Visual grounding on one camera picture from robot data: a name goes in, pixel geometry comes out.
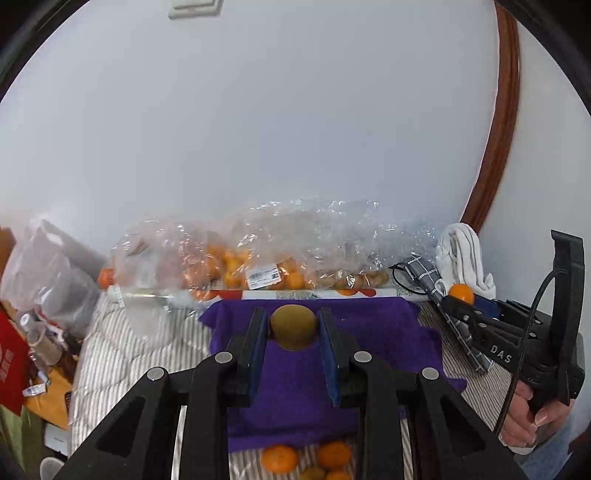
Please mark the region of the person's right hand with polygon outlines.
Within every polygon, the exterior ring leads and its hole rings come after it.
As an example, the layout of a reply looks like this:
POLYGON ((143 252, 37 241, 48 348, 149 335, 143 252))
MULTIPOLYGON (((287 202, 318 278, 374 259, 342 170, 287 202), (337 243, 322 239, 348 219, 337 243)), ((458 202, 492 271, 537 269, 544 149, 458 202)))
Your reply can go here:
POLYGON ((559 400, 547 402, 536 413, 530 408, 533 390, 518 381, 507 416, 501 429, 500 439, 509 448, 529 448, 548 440, 567 421, 574 405, 559 400))

